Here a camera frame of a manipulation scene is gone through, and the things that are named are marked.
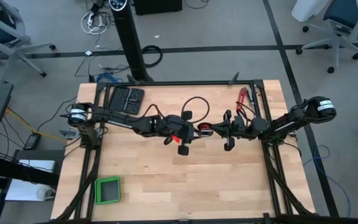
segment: yellow cable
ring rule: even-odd
[[[26,127],[28,127],[28,128],[29,128],[32,132],[34,132],[34,133],[40,134],[40,135],[42,135],[42,136],[44,136],[44,137],[46,137],[46,138],[51,138],[51,139],[59,140],[59,141],[64,142],[64,143],[67,142],[66,140],[63,140],[63,139],[61,139],[61,138],[59,138],[59,137],[56,137],[56,136],[53,136],[53,135],[51,135],[51,134],[42,133],[42,132],[40,132],[40,131],[37,131],[37,130],[34,129],[32,126],[30,126],[29,124],[27,124],[27,122],[25,122],[21,117],[19,117],[18,115],[16,115],[15,113],[13,113],[13,112],[12,112],[11,110],[9,110],[9,109],[6,109],[6,110],[5,110],[5,113],[10,114],[10,115],[13,115],[13,117],[15,117],[16,119],[18,119],[19,121],[21,121]]]

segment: black box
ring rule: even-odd
[[[177,12],[182,9],[182,0],[134,0],[137,15],[161,12]]]

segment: white cable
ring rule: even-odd
[[[84,28],[84,25],[83,25],[83,22],[84,22],[84,19],[87,17],[87,15],[90,15],[91,14],[91,11],[88,11],[81,19],[81,28],[82,30],[86,33],[86,34],[91,34],[91,35],[99,35],[99,34],[102,34],[104,33],[108,26],[107,24],[104,24],[103,23],[103,20],[102,20],[102,16],[99,15],[99,26],[96,26],[96,27],[92,27],[92,26],[89,26],[88,25],[88,31],[85,30]]]

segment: black metal frame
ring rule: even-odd
[[[228,81],[145,82],[145,83],[140,83],[139,86],[228,85],[228,84],[229,84]],[[107,106],[110,89],[111,89],[111,87],[116,86],[116,85],[117,84],[114,84],[114,83],[98,83],[96,86],[96,95],[94,98],[94,105],[99,104],[99,99],[101,97],[101,90],[104,90],[105,96],[104,96],[103,106]],[[120,86],[134,86],[134,84],[132,84],[132,83],[120,83],[119,85]],[[258,88],[260,91],[261,97],[262,97],[262,103],[264,106],[266,119],[268,121],[272,121],[272,118],[270,115],[269,104],[267,103],[266,92],[264,89],[263,80],[239,80],[239,81],[236,81],[234,83],[234,85],[250,85],[253,95],[254,95],[254,99],[255,99],[255,110],[256,110],[257,116],[261,117],[259,102],[258,102],[258,98],[257,98],[257,91],[256,91],[256,88]],[[266,144],[263,144],[262,148],[263,148],[265,163],[266,163],[267,159],[270,160],[270,156],[267,154],[267,150],[269,149],[269,147]],[[277,166],[278,174],[279,174],[280,178],[285,182],[284,171],[283,171],[283,167],[282,167],[280,153],[278,152],[277,146],[273,146],[273,152],[274,152],[274,155],[276,158],[276,166]],[[101,147],[96,150],[94,163],[99,164],[100,153],[101,153]],[[84,161],[83,161],[83,168],[81,171],[80,185],[82,185],[86,179],[86,175],[88,173],[89,159],[90,159],[90,150],[86,150],[85,156],[84,156]],[[275,180],[269,172],[267,174],[268,174],[270,192],[271,192],[271,196],[272,196],[272,203],[273,203],[275,215],[278,216],[279,214],[281,214],[281,208],[280,208],[280,203],[278,201]],[[287,197],[284,193],[283,193],[283,197],[284,197],[284,203],[285,203],[285,208],[287,210],[287,213],[292,214],[292,207],[291,207],[289,199],[287,199]],[[89,192],[89,199],[88,199],[88,208],[86,211],[86,218],[89,218],[89,219],[91,219],[91,216],[92,216],[93,200],[94,200],[94,185],[91,184],[90,192]],[[74,218],[81,217],[81,207],[82,207],[82,200],[79,201],[79,203],[75,209],[75,217]],[[219,220],[217,220],[217,219],[192,220],[191,222],[192,223],[268,223],[268,222],[270,222],[270,218],[267,213],[263,214],[263,216],[264,216],[263,218],[260,217],[260,218],[238,218],[238,219],[219,219]],[[136,221],[136,222],[119,222],[119,223],[173,223],[173,222],[178,222],[178,220]],[[118,222],[114,221],[114,222],[95,222],[95,223],[118,223]]]

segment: wooden table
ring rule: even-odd
[[[278,80],[265,80],[272,118],[287,112]],[[139,114],[155,103],[163,114],[180,114],[184,102],[193,96],[206,98],[211,111],[205,119],[219,123],[227,109],[236,110],[239,91],[247,85],[144,86],[145,99]],[[93,102],[96,84],[82,84],[78,102]],[[193,117],[201,118],[206,105],[201,100],[188,104]],[[152,109],[149,115],[157,114]],[[129,129],[106,125],[98,178],[118,175],[121,201],[93,207],[92,221],[177,220],[211,218],[255,218],[268,212],[274,217],[262,145],[259,140],[236,140],[231,152],[223,149],[225,139],[216,133],[189,145],[190,155],[179,156],[177,144],[163,145],[163,138],[143,138]],[[295,144],[293,138],[286,142]],[[77,147],[72,145],[67,152]],[[59,216],[78,190],[84,149],[77,149],[63,162],[52,218]],[[298,151],[280,146],[287,184],[298,200],[314,211],[308,183]],[[84,196],[85,216],[88,194]]]

